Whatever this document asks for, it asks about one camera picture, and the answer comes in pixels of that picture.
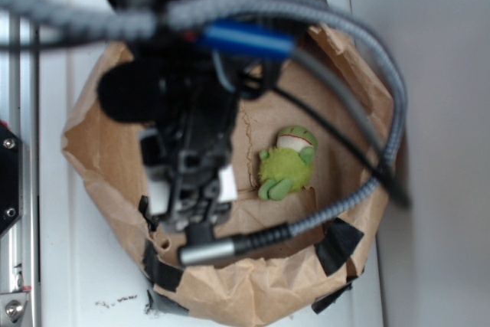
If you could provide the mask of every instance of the black foam cover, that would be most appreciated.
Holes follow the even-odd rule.
[[[165,113],[161,68],[155,60],[135,60],[106,72],[97,88],[100,106],[121,123],[158,120]]]

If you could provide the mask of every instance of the gray wall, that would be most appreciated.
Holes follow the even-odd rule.
[[[351,0],[407,80],[410,213],[379,232],[385,324],[490,323],[490,0]]]

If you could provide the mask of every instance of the blue connector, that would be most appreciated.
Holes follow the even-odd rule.
[[[294,39],[257,25],[219,20],[203,30],[196,45],[228,54],[285,60],[294,48]]]

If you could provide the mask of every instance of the plush toy head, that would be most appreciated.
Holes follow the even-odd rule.
[[[297,152],[305,147],[312,147],[316,152],[318,141],[313,133],[303,126],[287,126],[277,135],[276,146],[294,149]]]

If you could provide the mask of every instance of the black bracket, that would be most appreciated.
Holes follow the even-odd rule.
[[[20,144],[21,141],[0,124],[0,238],[21,216]]]

